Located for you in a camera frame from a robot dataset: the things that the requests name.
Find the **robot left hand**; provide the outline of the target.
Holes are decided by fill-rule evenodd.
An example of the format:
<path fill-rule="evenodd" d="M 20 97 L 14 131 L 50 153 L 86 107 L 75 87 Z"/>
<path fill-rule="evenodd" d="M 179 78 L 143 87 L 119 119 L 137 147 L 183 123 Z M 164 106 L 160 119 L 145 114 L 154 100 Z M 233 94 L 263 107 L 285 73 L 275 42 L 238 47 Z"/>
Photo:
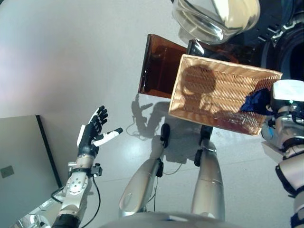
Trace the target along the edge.
<path fill-rule="evenodd" d="M 107 123 L 108 112 L 104 105 L 97 108 L 87 124 L 81 125 L 77 139 L 78 156 L 89 155 L 96 157 L 99 147 L 119 136 L 122 128 L 102 133 L 102 127 Z"/>

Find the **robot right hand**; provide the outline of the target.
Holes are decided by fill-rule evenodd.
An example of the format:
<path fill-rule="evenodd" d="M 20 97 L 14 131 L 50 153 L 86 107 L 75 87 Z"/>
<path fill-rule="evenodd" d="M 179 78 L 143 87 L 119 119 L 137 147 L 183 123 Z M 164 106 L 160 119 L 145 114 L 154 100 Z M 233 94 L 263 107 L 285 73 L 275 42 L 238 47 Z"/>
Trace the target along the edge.
<path fill-rule="evenodd" d="M 295 107 L 296 111 L 304 110 L 304 82 L 286 79 L 273 83 L 270 90 L 270 107 L 278 114 L 283 107 Z"/>

